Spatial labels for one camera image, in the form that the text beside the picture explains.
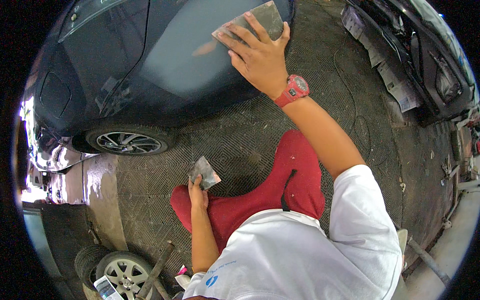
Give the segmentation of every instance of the red watch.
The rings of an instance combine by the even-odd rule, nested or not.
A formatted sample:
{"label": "red watch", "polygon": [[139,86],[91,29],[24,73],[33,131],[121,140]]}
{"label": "red watch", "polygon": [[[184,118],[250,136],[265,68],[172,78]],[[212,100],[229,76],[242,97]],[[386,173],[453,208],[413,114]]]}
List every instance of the red watch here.
{"label": "red watch", "polygon": [[288,77],[287,88],[282,92],[280,97],[275,99],[274,102],[282,108],[298,98],[307,96],[309,92],[310,89],[308,88],[308,84],[305,79],[298,75],[290,75]]}

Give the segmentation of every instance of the garage floor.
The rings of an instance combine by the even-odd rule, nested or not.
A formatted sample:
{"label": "garage floor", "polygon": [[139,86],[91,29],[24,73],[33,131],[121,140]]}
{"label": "garage floor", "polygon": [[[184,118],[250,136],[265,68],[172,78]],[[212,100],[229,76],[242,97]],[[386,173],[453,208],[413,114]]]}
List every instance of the garage floor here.
{"label": "garage floor", "polygon": [[[343,6],[338,1],[299,1],[288,71],[307,80],[311,97],[350,135],[380,185],[391,218],[426,247],[450,208],[451,186],[440,185],[440,164],[451,149],[450,125],[424,129],[408,121],[413,120],[409,115],[398,113],[395,99],[376,69],[370,68],[367,51],[343,28]],[[126,243],[129,251],[153,264],[166,241],[172,240],[176,248],[163,274],[169,279],[182,264],[191,270],[191,237],[169,204],[173,187],[186,183],[191,164],[202,155],[208,159],[222,178],[211,189],[215,195],[247,193],[265,180],[280,137],[292,128],[295,125],[271,100],[259,96],[182,126],[175,147],[163,154],[100,155],[85,161],[80,173],[83,202],[90,203],[97,220],[110,214],[105,215],[103,230],[114,247],[123,249]],[[326,198],[320,224],[328,233],[333,182],[320,167]],[[78,181],[75,168],[65,178]],[[404,193],[399,177],[406,183]],[[119,228],[124,239],[119,238]],[[406,259],[410,265],[416,256],[407,252]]]}

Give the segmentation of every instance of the alloy wheel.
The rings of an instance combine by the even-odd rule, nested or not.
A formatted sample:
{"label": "alloy wheel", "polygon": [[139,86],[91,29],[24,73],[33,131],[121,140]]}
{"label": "alloy wheel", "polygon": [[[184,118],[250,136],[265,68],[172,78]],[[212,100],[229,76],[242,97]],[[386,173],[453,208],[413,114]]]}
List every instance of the alloy wheel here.
{"label": "alloy wheel", "polygon": [[96,143],[109,151],[122,154],[155,152],[162,143],[149,136],[131,132],[109,132],[97,137]]}
{"label": "alloy wheel", "polygon": [[[110,262],[105,268],[104,275],[107,276],[125,300],[135,300],[135,295],[148,278],[148,272],[144,267],[126,258],[119,258]],[[146,298],[150,299],[151,296],[152,290]]]}

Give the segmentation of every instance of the white t-shirt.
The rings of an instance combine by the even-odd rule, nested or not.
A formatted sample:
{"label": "white t-shirt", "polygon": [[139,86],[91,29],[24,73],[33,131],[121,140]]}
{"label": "white t-shirt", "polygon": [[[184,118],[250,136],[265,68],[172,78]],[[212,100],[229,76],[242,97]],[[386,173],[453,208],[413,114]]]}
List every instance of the white t-shirt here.
{"label": "white t-shirt", "polygon": [[269,209],[248,218],[184,299],[390,299],[402,268],[395,227],[365,165],[334,182],[330,239],[318,220]]}

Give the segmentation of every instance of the hand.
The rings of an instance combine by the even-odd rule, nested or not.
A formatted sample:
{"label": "hand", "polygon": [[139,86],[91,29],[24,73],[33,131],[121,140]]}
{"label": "hand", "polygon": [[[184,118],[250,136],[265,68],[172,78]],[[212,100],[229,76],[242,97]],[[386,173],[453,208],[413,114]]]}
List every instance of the hand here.
{"label": "hand", "polygon": [[232,57],[235,69],[254,87],[275,100],[287,87],[285,46],[290,39],[290,28],[287,22],[284,22],[282,36],[272,41],[253,14],[246,12],[244,16],[259,39],[248,29],[235,24],[227,24],[227,29],[238,35],[250,47],[222,32],[218,33],[218,38],[231,49],[228,54]]}
{"label": "hand", "polygon": [[195,183],[192,183],[190,178],[188,179],[188,194],[190,195],[190,201],[192,202],[192,209],[200,208],[207,210],[208,196],[207,191],[202,191],[200,188],[200,182],[202,181],[202,175],[198,175],[195,179]]}

